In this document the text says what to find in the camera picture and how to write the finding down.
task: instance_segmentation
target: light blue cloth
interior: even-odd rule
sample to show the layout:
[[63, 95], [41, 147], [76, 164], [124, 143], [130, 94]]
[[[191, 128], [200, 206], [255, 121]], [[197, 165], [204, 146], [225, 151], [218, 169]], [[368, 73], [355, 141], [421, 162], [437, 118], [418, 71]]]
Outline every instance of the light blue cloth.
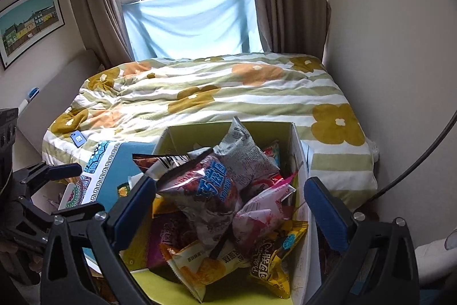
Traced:
[[263, 52], [254, 0], [145, 0], [122, 8], [137, 61]]

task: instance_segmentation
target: floral duvet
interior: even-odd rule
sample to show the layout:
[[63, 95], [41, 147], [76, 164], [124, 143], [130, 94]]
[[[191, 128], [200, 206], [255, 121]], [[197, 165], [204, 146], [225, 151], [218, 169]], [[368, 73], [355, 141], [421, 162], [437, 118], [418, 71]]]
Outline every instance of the floral duvet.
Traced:
[[[347, 99], [308, 55], [247, 54], [198, 60], [150, 59], [86, 80], [49, 127], [43, 159], [89, 161], [103, 140], [154, 143], [170, 125], [212, 121], [294, 122], [310, 176], [355, 208], [376, 191], [373, 157]], [[70, 133], [87, 142], [77, 148]]]

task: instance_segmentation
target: framed picture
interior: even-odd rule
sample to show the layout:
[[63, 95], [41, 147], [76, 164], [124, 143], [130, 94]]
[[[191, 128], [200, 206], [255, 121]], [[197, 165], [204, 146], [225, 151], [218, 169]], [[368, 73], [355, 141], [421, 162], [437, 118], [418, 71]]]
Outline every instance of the framed picture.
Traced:
[[3, 68], [39, 40], [64, 26], [59, 0], [17, 0], [0, 12]]

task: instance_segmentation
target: blue gripper pad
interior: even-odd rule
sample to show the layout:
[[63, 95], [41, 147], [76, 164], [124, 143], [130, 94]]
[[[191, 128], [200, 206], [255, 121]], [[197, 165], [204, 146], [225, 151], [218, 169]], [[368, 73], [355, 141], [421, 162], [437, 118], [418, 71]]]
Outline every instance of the blue gripper pad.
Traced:
[[303, 193], [330, 248], [344, 254], [356, 230], [351, 211], [330, 194], [318, 177], [307, 179]]
[[116, 252], [126, 250], [155, 198], [156, 181], [143, 175], [128, 196], [119, 198], [110, 210], [108, 229]]

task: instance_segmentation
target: yellow snack bag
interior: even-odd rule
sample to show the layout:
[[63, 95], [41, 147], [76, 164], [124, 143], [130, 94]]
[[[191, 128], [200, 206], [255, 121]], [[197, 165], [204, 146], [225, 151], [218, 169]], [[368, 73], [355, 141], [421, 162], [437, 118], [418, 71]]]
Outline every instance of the yellow snack bag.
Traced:
[[154, 201], [152, 202], [152, 218], [157, 215], [170, 214], [176, 211], [179, 211], [179, 209], [173, 202], [164, 200], [164, 198], [158, 194], [155, 195]]
[[276, 296], [282, 299], [290, 298], [290, 281], [289, 281], [289, 270], [287, 263], [282, 261], [280, 265], [276, 265], [271, 269], [271, 275], [268, 276], [267, 280], [255, 278], [250, 276], [255, 282], [265, 286]]
[[250, 278], [261, 282], [279, 297], [288, 299], [289, 275], [283, 260], [307, 231], [307, 221], [286, 220], [279, 229], [257, 241], [251, 257]]
[[215, 260], [209, 258], [211, 250], [205, 250], [199, 240], [182, 250], [164, 243], [161, 243], [160, 247], [173, 272], [200, 302], [203, 302], [206, 285], [214, 283], [237, 268], [249, 267], [249, 261], [228, 240]]

